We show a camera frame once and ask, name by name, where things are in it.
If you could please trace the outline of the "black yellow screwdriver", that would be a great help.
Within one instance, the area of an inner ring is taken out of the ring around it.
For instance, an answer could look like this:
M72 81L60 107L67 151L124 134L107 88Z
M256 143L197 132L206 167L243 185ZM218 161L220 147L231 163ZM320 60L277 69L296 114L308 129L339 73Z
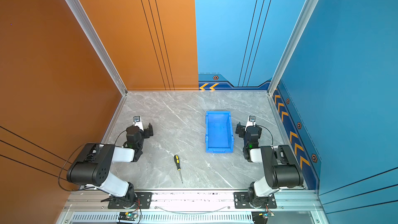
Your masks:
M180 159L179 159L179 156L178 156L178 155L175 155L175 156L174 156L174 163L175 163L175 165L176 165L176 167L177 167L177 171L178 171L178 173L179 173L181 183L183 184L182 173L181 173L181 166L180 166Z

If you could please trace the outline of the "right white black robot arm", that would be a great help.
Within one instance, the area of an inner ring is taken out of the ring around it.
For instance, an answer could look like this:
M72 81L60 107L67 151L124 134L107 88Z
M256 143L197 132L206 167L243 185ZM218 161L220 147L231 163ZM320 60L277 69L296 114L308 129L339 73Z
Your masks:
M250 184L245 199L253 208L267 208L272 196L282 189L304 186L304 176L289 145L260 146L263 128L254 122L237 124L235 133L244 140L243 155L248 162L260 163L264 176Z

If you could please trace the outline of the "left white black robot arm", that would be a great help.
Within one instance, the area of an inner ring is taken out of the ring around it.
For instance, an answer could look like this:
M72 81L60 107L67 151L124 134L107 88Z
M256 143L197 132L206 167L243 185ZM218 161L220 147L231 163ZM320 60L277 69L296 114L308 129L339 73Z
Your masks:
M113 163L137 162L143 154L144 140L153 136L153 126L144 128L138 117L126 128L126 141L122 146L115 144L85 144L67 171L67 181L89 189L108 194L105 202L109 208L133 208L138 206L134 185L120 179L110 171Z

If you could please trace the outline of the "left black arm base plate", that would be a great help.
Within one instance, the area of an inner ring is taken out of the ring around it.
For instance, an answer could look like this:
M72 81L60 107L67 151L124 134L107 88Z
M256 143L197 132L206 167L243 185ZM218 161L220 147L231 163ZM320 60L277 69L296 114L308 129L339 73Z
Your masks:
M152 192L135 192L133 200L111 197L108 209L149 209L152 201Z

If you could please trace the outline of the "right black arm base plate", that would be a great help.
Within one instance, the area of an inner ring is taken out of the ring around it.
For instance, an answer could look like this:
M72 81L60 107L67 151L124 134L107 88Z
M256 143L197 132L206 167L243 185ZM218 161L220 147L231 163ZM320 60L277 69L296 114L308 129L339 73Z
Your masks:
M244 209L244 208L252 208L252 209L259 209L259 208L269 208L269 209L276 209L277 204L275 200L275 196L271 195L268 197L249 197L248 192L234 192L234 204L235 208L237 209Z

